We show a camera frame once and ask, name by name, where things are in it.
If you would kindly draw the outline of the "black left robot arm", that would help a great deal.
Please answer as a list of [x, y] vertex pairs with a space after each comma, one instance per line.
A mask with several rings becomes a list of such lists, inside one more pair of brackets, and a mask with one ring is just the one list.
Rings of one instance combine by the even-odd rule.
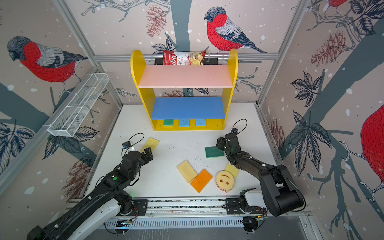
[[141, 166], [153, 160], [152, 149], [143, 152], [130, 151], [123, 156], [122, 162], [113, 171], [101, 178], [94, 190], [80, 201], [74, 208], [54, 222], [41, 228], [33, 228], [27, 235], [28, 240], [63, 240], [69, 238], [82, 223], [99, 210], [103, 204], [114, 199], [121, 207], [120, 214], [127, 215], [131, 210], [138, 214], [136, 206], [125, 188], [136, 183], [136, 176], [140, 175]]

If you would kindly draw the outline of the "dark green sponge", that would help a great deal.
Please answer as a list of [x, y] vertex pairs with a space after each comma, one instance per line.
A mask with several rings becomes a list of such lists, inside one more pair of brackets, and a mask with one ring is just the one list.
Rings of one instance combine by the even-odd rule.
[[217, 158], [225, 155], [225, 152], [217, 147], [205, 147], [206, 158]]

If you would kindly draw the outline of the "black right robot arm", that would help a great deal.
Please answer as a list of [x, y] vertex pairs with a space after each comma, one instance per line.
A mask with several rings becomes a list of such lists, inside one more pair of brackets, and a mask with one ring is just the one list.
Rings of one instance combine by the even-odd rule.
[[264, 163], [241, 150], [238, 134], [231, 132], [217, 139], [216, 147], [225, 152], [229, 163], [245, 171], [260, 182], [262, 198], [267, 210], [278, 217], [288, 212], [304, 210], [306, 201], [284, 165]]

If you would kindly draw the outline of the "orange sponge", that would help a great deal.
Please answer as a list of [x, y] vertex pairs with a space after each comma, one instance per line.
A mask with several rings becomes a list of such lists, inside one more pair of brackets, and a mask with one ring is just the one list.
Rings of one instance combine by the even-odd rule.
[[203, 169], [190, 183], [197, 193], [200, 193], [204, 187], [211, 181], [212, 175]]

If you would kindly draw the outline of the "pale yellow sponge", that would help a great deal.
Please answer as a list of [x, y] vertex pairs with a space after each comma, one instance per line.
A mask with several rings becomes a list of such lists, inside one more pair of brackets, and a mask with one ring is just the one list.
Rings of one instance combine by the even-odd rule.
[[197, 172], [193, 169], [193, 167], [187, 160], [179, 164], [177, 166], [177, 169], [188, 184], [198, 176]]

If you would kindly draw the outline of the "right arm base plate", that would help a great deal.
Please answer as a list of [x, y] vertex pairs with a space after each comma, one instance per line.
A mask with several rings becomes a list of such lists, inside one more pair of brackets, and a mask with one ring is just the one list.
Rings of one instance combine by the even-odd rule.
[[268, 211], [263, 207], [249, 206], [245, 201], [239, 198], [227, 198], [222, 205], [228, 215], [262, 215], [266, 216]]

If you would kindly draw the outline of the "blue sponge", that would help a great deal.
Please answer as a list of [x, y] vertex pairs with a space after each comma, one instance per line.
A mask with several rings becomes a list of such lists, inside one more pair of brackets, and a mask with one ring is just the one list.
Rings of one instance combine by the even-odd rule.
[[207, 125], [206, 119], [196, 119], [197, 127], [205, 127]]
[[190, 126], [190, 120], [188, 119], [180, 119], [179, 120], [179, 127], [180, 128], [188, 128]]

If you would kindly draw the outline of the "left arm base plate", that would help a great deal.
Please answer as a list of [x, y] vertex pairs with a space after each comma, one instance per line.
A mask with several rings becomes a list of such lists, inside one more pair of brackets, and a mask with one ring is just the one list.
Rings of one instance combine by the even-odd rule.
[[118, 216], [145, 216], [148, 208], [148, 200], [133, 199], [121, 205]]

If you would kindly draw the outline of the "light green sponge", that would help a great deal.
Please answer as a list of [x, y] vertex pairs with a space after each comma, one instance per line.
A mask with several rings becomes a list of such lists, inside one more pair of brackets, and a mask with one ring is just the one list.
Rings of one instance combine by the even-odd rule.
[[172, 127], [174, 125], [174, 120], [164, 120], [163, 125], [165, 127]]

